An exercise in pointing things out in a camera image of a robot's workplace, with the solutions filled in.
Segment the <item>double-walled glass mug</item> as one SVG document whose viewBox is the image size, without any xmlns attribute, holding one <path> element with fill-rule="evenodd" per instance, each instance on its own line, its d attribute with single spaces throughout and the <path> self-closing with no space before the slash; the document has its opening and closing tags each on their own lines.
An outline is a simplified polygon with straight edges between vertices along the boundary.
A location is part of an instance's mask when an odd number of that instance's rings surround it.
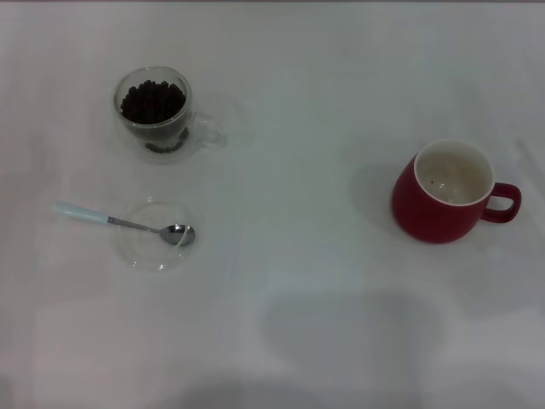
<svg viewBox="0 0 545 409">
<path fill-rule="evenodd" d="M 126 119 L 120 110 L 122 99 L 130 87 L 146 80 L 176 84 L 186 95 L 184 107 L 159 124 L 136 124 Z M 218 147 L 225 140 L 217 121 L 199 111 L 187 78 L 167 66 L 146 66 L 122 77 L 112 91 L 111 104 L 116 134 L 127 148 L 148 163 L 174 163 L 201 147 Z"/>
</svg>

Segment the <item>coffee beans pile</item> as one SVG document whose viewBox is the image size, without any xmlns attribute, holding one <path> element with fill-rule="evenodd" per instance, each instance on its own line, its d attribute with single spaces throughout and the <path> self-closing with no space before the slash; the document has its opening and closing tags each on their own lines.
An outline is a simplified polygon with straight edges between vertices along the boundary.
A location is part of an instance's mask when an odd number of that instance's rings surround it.
<svg viewBox="0 0 545 409">
<path fill-rule="evenodd" d="M 173 118 L 185 102 L 186 95 L 176 84 L 146 80 L 129 88 L 120 110 L 133 123 L 159 124 Z"/>
</svg>

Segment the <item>light blue handled metal spoon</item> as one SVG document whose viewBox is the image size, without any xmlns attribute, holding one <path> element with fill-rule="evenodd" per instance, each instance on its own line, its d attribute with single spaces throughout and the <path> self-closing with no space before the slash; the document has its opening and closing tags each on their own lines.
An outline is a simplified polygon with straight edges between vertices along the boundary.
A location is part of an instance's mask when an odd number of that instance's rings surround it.
<svg viewBox="0 0 545 409">
<path fill-rule="evenodd" d="M 191 245 L 197 237 L 195 229 L 189 225 L 174 224 L 167 226 L 166 228 L 150 228 L 66 202 L 55 202 L 53 205 L 53 212 L 82 222 L 90 222 L 104 226 L 113 225 L 121 228 L 132 228 L 134 230 L 154 233 L 167 244 L 177 247 L 187 247 Z"/>
</svg>

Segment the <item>clear glass saucer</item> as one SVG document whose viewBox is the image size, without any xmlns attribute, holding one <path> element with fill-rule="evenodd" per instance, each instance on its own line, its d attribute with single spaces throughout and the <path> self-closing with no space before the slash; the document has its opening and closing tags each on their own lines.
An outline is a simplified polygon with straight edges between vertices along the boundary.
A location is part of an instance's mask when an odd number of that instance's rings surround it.
<svg viewBox="0 0 545 409">
<path fill-rule="evenodd" d="M 194 223 L 185 203 L 154 197 L 133 205 L 121 218 L 157 230 L 174 224 L 191 226 Z M 177 270 L 195 247 L 194 243 L 184 245 L 180 241 L 171 245 L 156 233 L 119 226 L 115 227 L 115 245 L 122 260 L 143 273 Z"/>
</svg>

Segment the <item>red ceramic mug white inside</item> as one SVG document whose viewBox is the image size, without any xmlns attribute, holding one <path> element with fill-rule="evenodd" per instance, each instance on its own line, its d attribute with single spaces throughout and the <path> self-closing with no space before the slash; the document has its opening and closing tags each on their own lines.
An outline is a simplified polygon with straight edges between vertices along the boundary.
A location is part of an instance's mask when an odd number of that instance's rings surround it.
<svg viewBox="0 0 545 409">
<path fill-rule="evenodd" d="M 391 208 L 410 236 L 446 244 L 469 233 L 479 221 L 511 222 L 522 194 L 496 181 L 490 160 L 466 141 L 434 141 L 423 147 L 396 181 Z"/>
</svg>

